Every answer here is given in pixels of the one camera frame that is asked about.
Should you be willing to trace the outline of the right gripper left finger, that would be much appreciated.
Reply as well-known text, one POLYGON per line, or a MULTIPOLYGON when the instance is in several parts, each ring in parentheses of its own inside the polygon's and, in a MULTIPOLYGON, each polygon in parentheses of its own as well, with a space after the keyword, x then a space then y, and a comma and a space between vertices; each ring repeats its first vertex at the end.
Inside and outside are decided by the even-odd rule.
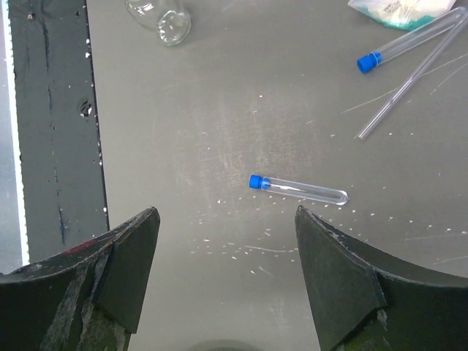
POLYGON ((127 350, 159 226, 150 207, 99 237, 1 275, 1 349, 127 350))

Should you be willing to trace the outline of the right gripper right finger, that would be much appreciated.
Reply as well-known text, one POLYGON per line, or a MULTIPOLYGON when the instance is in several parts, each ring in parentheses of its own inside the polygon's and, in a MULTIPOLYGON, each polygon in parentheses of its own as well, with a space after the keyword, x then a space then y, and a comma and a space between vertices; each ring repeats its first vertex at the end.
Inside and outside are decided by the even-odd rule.
POLYGON ((321 350, 467 349, 467 279, 385 253, 303 206, 295 231, 321 350))

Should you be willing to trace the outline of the test tube blue cap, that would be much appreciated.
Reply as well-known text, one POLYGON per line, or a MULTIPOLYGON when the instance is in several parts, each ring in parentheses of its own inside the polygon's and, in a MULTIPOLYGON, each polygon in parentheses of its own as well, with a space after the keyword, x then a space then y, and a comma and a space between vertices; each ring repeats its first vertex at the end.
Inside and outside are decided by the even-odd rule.
POLYGON ((424 24, 361 57, 357 60, 357 67, 363 74, 370 72, 386 61, 390 61, 408 50, 412 50, 424 42, 453 29, 466 18, 467 7, 457 7, 432 22, 424 24))
POLYGON ((249 187, 278 195, 297 197, 331 205, 345 205, 349 201, 349 195, 340 189, 286 181, 262 175, 251 175, 249 187))

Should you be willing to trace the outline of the bag of white powder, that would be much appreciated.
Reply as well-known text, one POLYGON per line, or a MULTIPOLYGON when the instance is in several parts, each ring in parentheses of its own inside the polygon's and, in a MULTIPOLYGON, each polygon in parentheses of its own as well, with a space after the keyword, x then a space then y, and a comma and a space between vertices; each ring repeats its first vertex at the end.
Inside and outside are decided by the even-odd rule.
POLYGON ((456 0, 350 0, 347 5, 384 26, 411 31, 450 11, 456 0))

